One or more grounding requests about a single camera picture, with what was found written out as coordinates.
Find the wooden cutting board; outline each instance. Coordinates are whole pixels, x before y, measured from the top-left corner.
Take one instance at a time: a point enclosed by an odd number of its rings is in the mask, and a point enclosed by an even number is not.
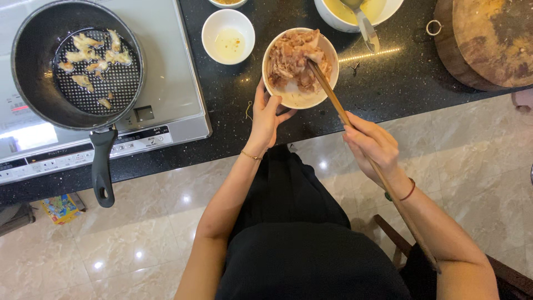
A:
[[[533,0],[438,0],[435,44],[462,83],[494,91],[533,84]]]

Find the perforated pan surface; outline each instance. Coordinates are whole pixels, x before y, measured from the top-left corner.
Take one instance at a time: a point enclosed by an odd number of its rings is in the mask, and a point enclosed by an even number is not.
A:
[[[132,58],[132,63],[128,66],[109,63],[108,70],[101,72],[103,80],[97,77],[95,72],[89,73],[85,69],[88,65],[96,63],[96,60],[73,62],[74,71],[66,73],[58,64],[61,61],[67,62],[65,58],[67,51],[79,51],[74,46],[72,36],[80,33],[84,33],[94,40],[104,41],[104,46],[95,50],[102,59],[105,59],[106,51],[111,49],[111,37],[106,30],[86,29],[68,36],[61,43],[54,57],[53,76],[56,87],[63,93],[67,101],[83,112],[93,115],[109,115],[120,112],[133,101],[135,93],[141,84],[141,68],[134,48],[124,39],[120,39],[121,52],[127,50]],[[79,86],[72,79],[73,75],[86,75],[94,87],[94,92],[89,93],[86,88]],[[113,94],[113,99],[108,99],[108,92]],[[98,102],[98,99],[102,98],[108,99],[111,103],[111,109],[105,108]]]

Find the gold bracelet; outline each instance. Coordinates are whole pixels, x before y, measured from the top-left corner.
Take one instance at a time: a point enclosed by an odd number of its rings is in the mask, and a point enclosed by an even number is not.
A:
[[[262,157],[251,156],[251,155],[249,155],[248,153],[244,152],[244,150],[241,150],[240,152],[243,153],[244,155],[250,157],[251,159],[255,159],[255,160],[258,160],[258,161],[262,161],[262,160],[263,160]]]

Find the chopsticks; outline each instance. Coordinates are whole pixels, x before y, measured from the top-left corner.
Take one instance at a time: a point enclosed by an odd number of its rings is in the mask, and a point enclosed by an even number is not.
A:
[[[348,119],[348,116],[346,115],[346,112],[342,108],[341,103],[337,99],[337,96],[335,96],[335,93],[333,92],[331,86],[329,85],[329,83],[327,82],[326,78],[324,77],[324,74],[322,73],[322,71],[318,67],[317,63],[312,61],[311,59],[308,59],[308,64],[309,64],[309,67],[311,68],[311,70],[313,71],[313,74],[317,78],[318,82],[320,82],[320,85],[322,85],[324,91],[326,92],[326,95],[332,101],[333,106],[335,106],[335,109],[337,110],[339,116],[341,117],[341,121],[345,125],[348,125],[351,128],[354,128],[352,123],[350,123],[350,120]],[[379,179],[381,180],[381,182],[385,186],[385,190],[389,193],[389,196],[392,199],[392,203],[394,203],[394,206],[396,207],[396,209],[400,213],[400,216],[402,217],[403,221],[405,222],[405,224],[407,224],[407,228],[413,234],[413,237],[415,238],[415,240],[418,243],[418,245],[420,245],[420,248],[424,251],[424,254],[426,254],[426,257],[428,258],[428,260],[430,261],[431,265],[433,266],[433,269],[437,273],[441,274],[441,270],[440,270],[439,266],[437,265],[437,259],[435,259],[435,257],[431,253],[431,250],[429,249],[429,247],[425,243],[424,239],[420,235],[420,232],[418,232],[418,229],[416,228],[416,225],[413,222],[413,220],[409,217],[408,212],[405,211],[405,208],[400,203],[400,200],[399,200],[400,198],[398,197],[398,195],[396,195],[396,192],[392,189],[389,181],[385,178],[385,176],[383,176],[383,172],[381,171],[381,168],[365,152],[363,152],[363,155],[368,160],[368,162],[370,162],[370,165],[372,166],[372,168],[376,172],[377,176],[379,177]]]

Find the small bowl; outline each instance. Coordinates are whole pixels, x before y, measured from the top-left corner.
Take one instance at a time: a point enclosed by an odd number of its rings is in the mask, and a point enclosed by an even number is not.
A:
[[[213,5],[215,5],[216,7],[220,7],[222,9],[238,9],[239,7],[243,6],[246,1],[248,0],[241,0],[237,3],[233,3],[233,4],[222,4],[220,2],[217,2],[216,0],[209,0],[209,2],[213,3]]]
[[[400,8],[400,5],[402,3],[403,0],[386,0],[385,6],[383,8],[383,11],[381,11],[381,14],[377,16],[374,22],[371,22],[372,26],[376,26],[379,23],[390,18]],[[361,32],[359,26],[341,20],[339,17],[334,15],[333,12],[326,5],[324,0],[314,0],[314,4],[317,7],[318,13],[322,17],[322,19],[324,19],[324,21],[328,23],[328,25],[330,25],[331,27],[347,33]]]
[[[293,28],[289,30],[298,30],[298,31],[312,31],[313,29],[309,28]],[[289,81],[289,83],[284,88],[274,88],[270,86],[268,83],[268,75],[267,75],[267,66],[270,63],[270,49],[274,46],[275,42],[282,37],[285,32],[288,30],[280,33],[267,47],[265,51],[265,55],[263,57],[263,67],[262,67],[262,73],[263,73],[263,80],[265,82],[266,89],[268,90],[268,93],[275,96],[281,96],[281,104],[285,107],[289,108],[296,108],[296,109],[305,109],[310,108],[316,105],[319,105],[322,101],[326,100],[328,96],[326,95],[326,92],[324,89],[320,90],[320,92],[301,92],[298,89],[297,83],[294,80]],[[332,64],[332,74],[329,78],[329,85],[331,85],[332,89],[337,84],[338,80],[338,56],[337,51],[335,51],[335,48],[331,44],[331,42],[322,34],[320,34],[320,37],[318,39],[318,46],[322,48],[324,51],[324,54],[327,55],[328,60]]]
[[[242,55],[235,60],[227,60],[222,57],[215,48],[215,40],[220,31],[233,28],[244,36],[244,51]],[[204,27],[201,30],[201,42],[209,56],[215,61],[224,65],[235,65],[245,60],[255,45],[255,31],[252,22],[236,10],[219,10],[205,20]]]

